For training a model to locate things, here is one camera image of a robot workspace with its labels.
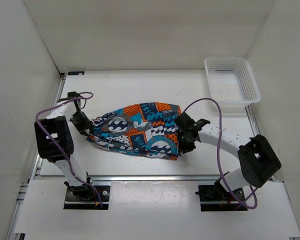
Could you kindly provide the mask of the colourful patterned shorts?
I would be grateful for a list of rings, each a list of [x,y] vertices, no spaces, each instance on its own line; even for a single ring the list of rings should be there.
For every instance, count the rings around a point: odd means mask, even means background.
[[[135,157],[177,160],[179,105],[145,102],[98,116],[87,141],[100,149]]]

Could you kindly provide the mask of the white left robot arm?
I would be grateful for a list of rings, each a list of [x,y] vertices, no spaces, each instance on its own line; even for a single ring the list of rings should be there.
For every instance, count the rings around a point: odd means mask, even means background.
[[[97,193],[89,174],[71,157],[75,151],[69,123],[83,136],[88,136],[93,123],[82,111],[82,97],[62,98],[59,104],[35,115],[34,130],[38,154],[57,166],[66,177],[65,185],[85,201]]]

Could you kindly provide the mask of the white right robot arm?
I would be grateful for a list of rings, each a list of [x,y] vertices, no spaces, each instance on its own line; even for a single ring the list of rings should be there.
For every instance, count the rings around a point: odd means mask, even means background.
[[[213,124],[203,127],[195,124],[180,129],[178,136],[180,144],[194,146],[195,142],[200,142],[212,145],[218,152],[223,150],[238,159],[240,167],[225,173],[215,183],[214,193],[220,200],[228,199],[239,188],[261,188],[282,167],[267,138],[261,134],[247,138]]]

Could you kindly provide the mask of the small dark blue label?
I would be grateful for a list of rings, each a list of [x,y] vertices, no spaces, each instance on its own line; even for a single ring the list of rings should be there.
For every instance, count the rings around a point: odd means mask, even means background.
[[[85,74],[85,71],[69,71],[68,76],[82,76]]]

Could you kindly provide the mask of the white plastic mesh basket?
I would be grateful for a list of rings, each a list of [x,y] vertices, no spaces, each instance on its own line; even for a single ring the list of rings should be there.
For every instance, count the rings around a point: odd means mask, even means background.
[[[227,112],[241,111],[260,102],[261,95],[249,62],[243,57],[204,59],[210,96]]]

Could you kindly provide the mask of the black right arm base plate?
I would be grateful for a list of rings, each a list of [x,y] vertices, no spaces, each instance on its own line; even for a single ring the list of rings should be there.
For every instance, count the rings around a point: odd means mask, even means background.
[[[229,193],[222,192],[215,185],[199,185],[198,191],[200,210],[202,212],[232,212],[247,211],[248,209]]]

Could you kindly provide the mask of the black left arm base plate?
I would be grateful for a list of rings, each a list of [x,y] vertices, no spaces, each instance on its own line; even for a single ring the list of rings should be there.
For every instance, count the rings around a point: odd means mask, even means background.
[[[64,205],[65,210],[108,210],[111,194],[110,182],[98,182],[93,187],[85,184],[81,186],[67,186]]]

